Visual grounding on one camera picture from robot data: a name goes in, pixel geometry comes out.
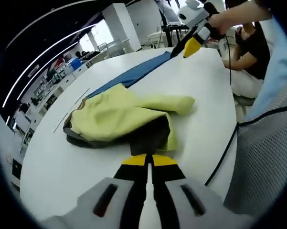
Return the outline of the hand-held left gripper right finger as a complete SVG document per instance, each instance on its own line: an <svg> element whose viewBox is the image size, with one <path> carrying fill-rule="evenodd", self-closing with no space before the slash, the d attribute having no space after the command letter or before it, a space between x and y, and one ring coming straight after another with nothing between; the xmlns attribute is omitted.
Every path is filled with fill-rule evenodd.
<svg viewBox="0 0 287 229"><path fill-rule="evenodd" d="M215 192L187 178L170 157L152 156L154 200L164 229L247 229L253 218L227 209Z"/></svg>

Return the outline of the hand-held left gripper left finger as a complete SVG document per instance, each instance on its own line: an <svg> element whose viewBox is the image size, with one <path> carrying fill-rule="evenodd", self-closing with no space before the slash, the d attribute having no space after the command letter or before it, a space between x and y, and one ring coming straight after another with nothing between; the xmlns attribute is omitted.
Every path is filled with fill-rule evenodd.
<svg viewBox="0 0 287 229"><path fill-rule="evenodd" d="M46 229L137 229L146 199L146 155L125 160L113 178L106 177L77 199L62 216L42 221Z"/></svg>

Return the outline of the person's right hand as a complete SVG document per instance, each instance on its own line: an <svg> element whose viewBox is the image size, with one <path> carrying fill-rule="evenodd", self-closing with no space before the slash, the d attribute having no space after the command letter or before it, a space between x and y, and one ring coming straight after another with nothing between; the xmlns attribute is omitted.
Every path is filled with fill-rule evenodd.
<svg viewBox="0 0 287 229"><path fill-rule="evenodd" d="M209 18L208 23L221 35L224 35L231 28L230 16L228 12L214 14Z"/></svg>

